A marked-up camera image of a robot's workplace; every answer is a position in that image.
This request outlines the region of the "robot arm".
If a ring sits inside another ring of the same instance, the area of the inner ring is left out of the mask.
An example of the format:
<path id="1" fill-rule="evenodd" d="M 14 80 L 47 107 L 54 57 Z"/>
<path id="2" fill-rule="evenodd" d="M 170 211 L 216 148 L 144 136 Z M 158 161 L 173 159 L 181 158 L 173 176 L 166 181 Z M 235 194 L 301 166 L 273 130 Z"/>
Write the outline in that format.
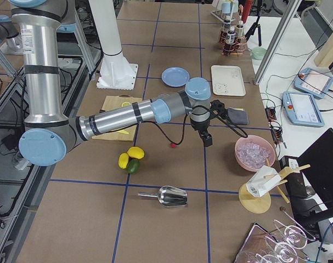
<path id="1" fill-rule="evenodd" d="M 67 117 L 63 113 L 58 66 L 57 31 L 72 22 L 73 1 L 11 1 L 13 20 L 19 25 L 24 47 L 24 74 L 29 95 L 29 115 L 19 139 L 21 155 L 30 163 L 47 167 L 61 161 L 79 144 L 94 136 L 145 123 L 167 123 L 185 116 L 205 146 L 212 143 L 210 86 L 192 78 L 184 90 L 104 111 L 99 99 L 97 113 Z"/>
<path id="2" fill-rule="evenodd" d="M 23 55 L 21 35 L 6 15 L 0 15 L 0 45 L 3 42 L 11 54 Z"/>

